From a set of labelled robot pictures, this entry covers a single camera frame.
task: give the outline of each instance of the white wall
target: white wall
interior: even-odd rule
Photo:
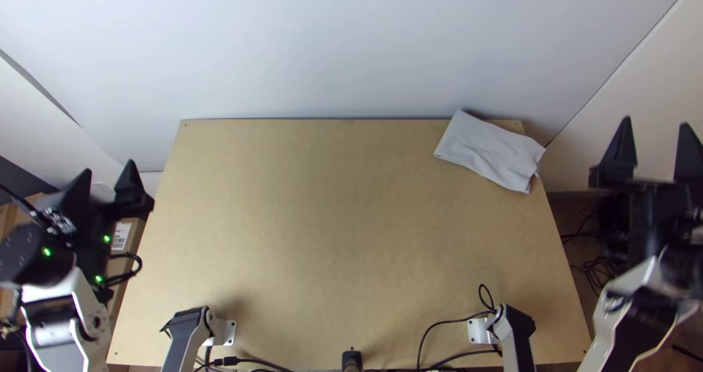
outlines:
[[[550,140],[675,0],[0,0],[0,49],[104,150],[183,118],[526,119]]]
[[[0,155],[63,187],[85,168],[110,188],[122,164],[107,155],[74,121],[5,60],[0,59]],[[154,195],[156,182],[145,181]],[[94,190],[94,195],[102,195]]]
[[[678,127],[703,139],[703,0],[679,0],[603,88],[548,145],[548,191],[587,189],[623,116],[632,117],[636,175],[671,179]]]

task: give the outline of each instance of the barcode label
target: barcode label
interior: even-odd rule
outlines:
[[[115,225],[115,235],[112,236],[112,249],[123,251],[127,247],[127,238],[130,235],[132,223],[117,223]]]

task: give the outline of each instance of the wire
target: wire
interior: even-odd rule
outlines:
[[[250,362],[252,364],[264,365],[269,368],[276,369],[280,372],[293,372],[290,369],[278,366],[278,365],[274,364],[273,362],[268,362],[266,360],[256,360],[253,358],[238,358],[238,357],[225,357],[225,358],[223,358],[223,365],[224,366],[236,365],[236,364],[239,364],[240,362]]]
[[[476,314],[472,314],[471,316],[465,317],[463,319],[458,319],[458,320],[445,320],[445,321],[438,321],[434,324],[432,324],[426,331],[425,334],[423,335],[422,340],[420,340],[420,347],[417,348],[417,366],[415,367],[416,369],[420,369],[420,355],[422,354],[423,351],[423,343],[425,343],[425,338],[427,338],[427,334],[432,330],[432,328],[442,325],[442,324],[452,324],[452,323],[457,323],[457,322],[464,322],[468,321],[470,319],[475,319],[477,317],[485,316],[486,314],[491,314],[491,311],[486,310],[482,311]]]
[[[25,198],[19,196],[18,194],[14,193],[11,189],[8,187],[4,186],[3,184],[0,184],[0,190],[5,192],[7,195],[10,196],[10,199],[12,199],[12,202],[16,205],[18,205],[25,213],[29,215],[34,221],[37,223],[41,224],[44,226],[44,228],[52,228],[56,233],[56,235],[61,236],[62,232],[53,224],[51,221],[49,221],[48,218],[44,217],[44,215],[40,214],[37,211],[37,208],[34,207],[31,203],[29,203]]]
[[[490,306],[488,305],[488,303],[486,303],[485,300],[483,300],[483,293],[481,292],[482,289],[485,289],[486,293],[488,294],[488,299],[491,301]],[[493,296],[491,295],[491,292],[488,290],[488,287],[486,287],[486,285],[483,283],[478,285],[478,298],[481,300],[481,303],[483,303],[483,306],[485,306],[486,309],[490,310],[493,313],[496,312],[496,304],[493,302]]]
[[[447,362],[456,360],[457,358],[467,357],[467,356],[475,355],[475,354],[496,353],[496,352],[497,351],[495,351],[495,350],[474,350],[474,351],[467,351],[466,353],[455,354],[452,357],[446,358],[446,359],[439,361],[439,362],[435,362],[429,369],[439,368],[442,365],[446,364]]]
[[[27,372],[33,372],[34,371],[34,355],[29,350],[29,346],[27,345],[27,340],[25,338],[25,335],[20,335],[19,332],[15,332],[15,334],[18,336],[18,338],[20,339],[20,343],[22,343],[22,346],[24,347],[24,356],[27,360]]]
[[[196,358],[196,362],[198,363],[198,365],[204,365],[204,364],[205,364],[204,362],[202,362],[202,361],[199,360],[198,358]],[[225,371],[223,371],[223,370],[221,370],[221,369],[213,368],[212,365],[211,365],[211,366],[208,366],[208,367],[205,367],[205,368],[207,368],[208,371],[225,372]]]
[[[205,348],[205,364],[210,364],[210,353],[212,353],[212,346]]]
[[[672,349],[675,351],[678,351],[681,354],[687,355],[698,362],[703,362],[703,357],[701,357],[697,354],[691,353],[690,351],[688,351],[687,349],[684,349],[683,347],[681,347],[679,345],[672,345]]]
[[[600,211],[600,209],[597,209],[597,210],[595,210],[594,212],[589,213],[589,214],[586,216],[586,218],[584,218],[584,221],[583,221],[583,222],[581,223],[581,225],[579,226],[579,229],[576,230],[576,233],[571,234],[571,235],[566,235],[566,236],[568,236],[568,237],[567,237],[566,240],[564,240],[564,241],[562,242],[562,244],[565,245],[566,243],[569,243],[571,240],[575,239],[576,237],[581,236],[581,230],[584,228],[584,226],[586,225],[586,223],[588,222],[588,220],[590,220],[591,217],[594,217],[595,214],[598,213],[599,211]]]
[[[137,263],[137,269],[130,270],[127,273],[122,273],[121,275],[113,276],[111,278],[106,278],[103,282],[105,287],[110,287],[110,286],[116,286],[117,284],[124,283],[125,281],[133,278],[134,276],[137,275],[141,271],[142,268],[142,261],[141,258],[139,258],[138,255],[132,254],[132,253],[122,253],[122,254],[112,254],[110,255],[110,259],[116,259],[116,258],[129,258],[134,260],[134,262]]]
[[[591,291],[593,291],[596,297],[600,296],[600,290],[602,290],[610,280],[613,280],[620,274],[617,268],[604,257],[598,257],[592,261],[585,261],[583,267],[577,267],[576,265],[569,265],[569,267],[578,270],[586,276],[588,285],[591,287]]]

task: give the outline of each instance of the wooden table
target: wooden table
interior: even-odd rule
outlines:
[[[183,121],[108,361],[161,365],[159,329],[209,305],[238,322],[215,357],[339,369],[353,346],[366,368],[413,368],[428,325],[484,309],[480,283],[535,319],[537,363],[580,361],[590,340],[540,180],[524,195],[435,158],[447,123]],[[475,348],[465,324],[441,326],[423,364]]]

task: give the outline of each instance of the white cloth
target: white cloth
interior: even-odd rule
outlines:
[[[434,156],[466,166],[509,190],[529,193],[544,147],[463,111],[452,117]]]

